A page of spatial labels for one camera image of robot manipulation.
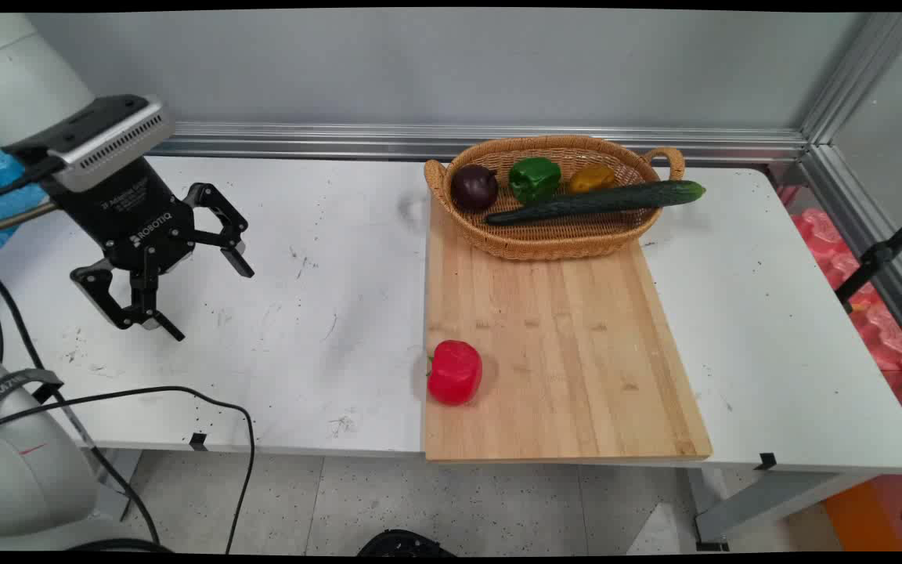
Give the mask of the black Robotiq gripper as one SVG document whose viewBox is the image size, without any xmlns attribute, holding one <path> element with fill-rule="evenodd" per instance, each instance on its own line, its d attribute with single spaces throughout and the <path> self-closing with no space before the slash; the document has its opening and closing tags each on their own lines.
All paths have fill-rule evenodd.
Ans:
<svg viewBox="0 0 902 564">
<path fill-rule="evenodd" d="M 48 196 L 103 253 L 96 263 L 71 271 L 70 278 L 118 329 L 161 327 L 176 342 L 185 339 L 157 307 L 157 282 L 160 273 L 193 253 L 191 245 L 218 247 L 237 274 L 254 277 L 254 269 L 243 257 L 241 240 L 248 222 L 211 183 L 193 183 L 182 202 L 150 163 L 139 157 L 83 192 L 49 178 Z M 193 227 L 191 208 L 211 211 L 221 229 L 212 233 Z M 172 230 L 182 229 L 185 242 L 171 238 Z M 114 270 L 129 272 L 129 305 L 118 304 L 110 293 Z"/>
</svg>

